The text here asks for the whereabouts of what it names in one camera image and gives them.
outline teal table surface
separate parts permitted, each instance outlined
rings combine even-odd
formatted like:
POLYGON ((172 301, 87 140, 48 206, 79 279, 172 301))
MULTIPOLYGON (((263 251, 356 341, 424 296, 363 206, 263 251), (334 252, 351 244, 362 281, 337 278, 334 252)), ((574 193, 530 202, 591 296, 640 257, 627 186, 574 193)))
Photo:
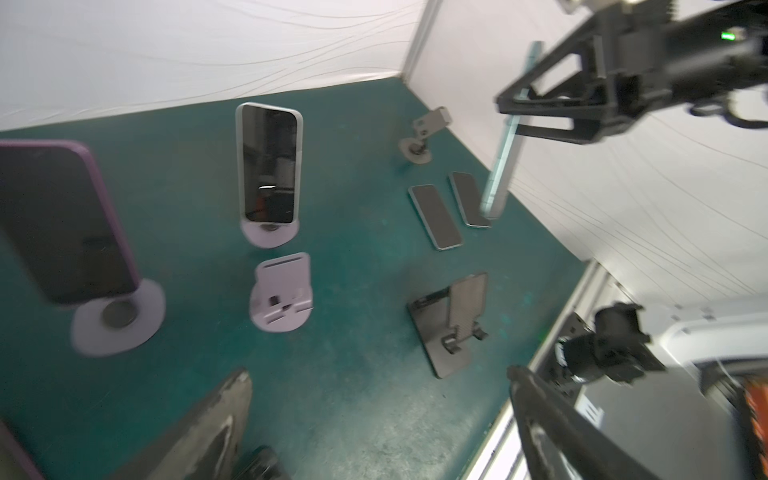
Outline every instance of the teal table surface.
POLYGON ((253 378, 245 452, 269 444, 296 479, 460 475, 584 267, 512 196, 490 230, 432 248, 407 194, 435 184, 461 223, 448 174, 488 171, 448 131, 412 165, 397 142, 427 109, 392 78, 34 127, 0 137, 85 142, 142 276, 167 314, 148 342, 89 359, 71 348, 71 311, 44 303, 0 240, 0 417, 51 480, 103 478, 233 369, 253 378), (257 250, 238 225, 235 107, 304 116, 298 236, 257 250), (311 256, 314 311, 291 333, 259 331, 248 297, 259 262, 311 256), (487 271, 484 342, 472 364, 432 374, 406 303, 487 271))

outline round stand base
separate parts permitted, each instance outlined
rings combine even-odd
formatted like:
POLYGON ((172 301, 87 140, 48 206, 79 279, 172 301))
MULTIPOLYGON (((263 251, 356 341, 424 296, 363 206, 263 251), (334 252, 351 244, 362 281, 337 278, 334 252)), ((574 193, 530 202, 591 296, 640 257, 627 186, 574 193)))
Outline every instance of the round stand base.
POLYGON ((83 356, 109 356, 136 348, 149 340, 165 318, 165 293, 159 283, 143 279, 126 298, 99 298, 79 306, 71 327, 72 346, 83 356), (112 303, 130 303, 135 318, 116 328, 105 310, 112 303))
POLYGON ((397 146, 411 163, 421 165, 432 161, 432 152, 424 145, 424 142, 418 141, 415 138, 403 138, 397 143, 397 146), (416 154, 413 152, 414 150, 421 150, 421 153, 416 154))
POLYGON ((250 321, 253 322, 259 330, 270 333, 281 333, 290 332, 291 330, 295 330, 302 326, 306 322, 306 319, 310 317, 312 309, 310 308, 301 312, 289 311, 279 319, 267 322, 260 308, 259 284, 257 283, 250 291, 249 313, 250 321))
POLYGON ((268 230, 261 223, 240 220, 240 229, 252 245, 259 248, 275 248, 288 243, 299 232, 299 221, 285 223, 268 230))

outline empty phone stand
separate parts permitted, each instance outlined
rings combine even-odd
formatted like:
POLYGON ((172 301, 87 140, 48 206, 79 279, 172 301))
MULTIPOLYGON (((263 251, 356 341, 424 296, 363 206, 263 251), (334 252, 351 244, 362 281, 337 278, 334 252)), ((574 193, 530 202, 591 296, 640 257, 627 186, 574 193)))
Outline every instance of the empty phone stand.
POLYGON ((400 152, 414 164, 428 164, 432 161, 432 152, 427 148, 427 138, 451 124, 448 108, 437 107, 423 117, 413 121, 415 138, 403 138, 397 146, 400 152))
POLYGON ((165 293, 143 279, 133 293, 80 305, 71 326, 72 346, 83 356, 109 356, 149 340, 165 318, 165 293))
POLYGON ((469 350, 462 348, 466 340, 488 336, 477 322, 485 311, 487 290, 488 274, 477 273, 409 303, 408 311, 438 378, 470 363, 469 350))
POLYGON ((250 319, 265 332, 302 326, 313 308, 310 256, 295 253, 259 263, 250 292, 250 319))

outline lavender phone stand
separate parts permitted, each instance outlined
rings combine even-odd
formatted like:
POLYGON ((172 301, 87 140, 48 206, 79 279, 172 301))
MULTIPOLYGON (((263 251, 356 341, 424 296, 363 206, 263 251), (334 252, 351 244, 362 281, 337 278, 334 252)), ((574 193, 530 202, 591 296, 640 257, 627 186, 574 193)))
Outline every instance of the lavender phone stand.
POLYGON ((143 279, 135 292, 80 305, 71 327, 72 346, 83 356, 109 356, 149 340, 165 318, 165 293, 143 279))
POLYGON ((240 220, 240 229, 252 245, 259 248, 276 248, 294 238, 299 232, 299 221, 268 224, 240 220))
POLYGON ((265 332, 290 332, 312 312, 310 256, 295 253, 259 263, 250 292, 250 319, 265 332))

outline white wall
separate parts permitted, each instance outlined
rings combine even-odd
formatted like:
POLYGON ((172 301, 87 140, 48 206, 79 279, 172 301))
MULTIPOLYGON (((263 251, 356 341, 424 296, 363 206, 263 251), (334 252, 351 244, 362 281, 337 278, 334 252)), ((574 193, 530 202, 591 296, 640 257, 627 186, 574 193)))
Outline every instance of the white wall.
POLYGON ((2 0, 0 130, 397 75, 423 0, 2 0))
MULTIPOLYGON (((681 0, 679 10, 721 5, 681 0)), ((549 49, 587 15, 555 0, 444 0, 409 86, 445 105, 453 133, 490 166, 504 122, 493 99, 521 74, 529 42, 549 49)), ((737 112, 768 118, 763 94, 741 92, 737 112)), ((511 191, 642 301, 768 291, 768 132, 675 108, 596 145, 527 139, 511 191)))

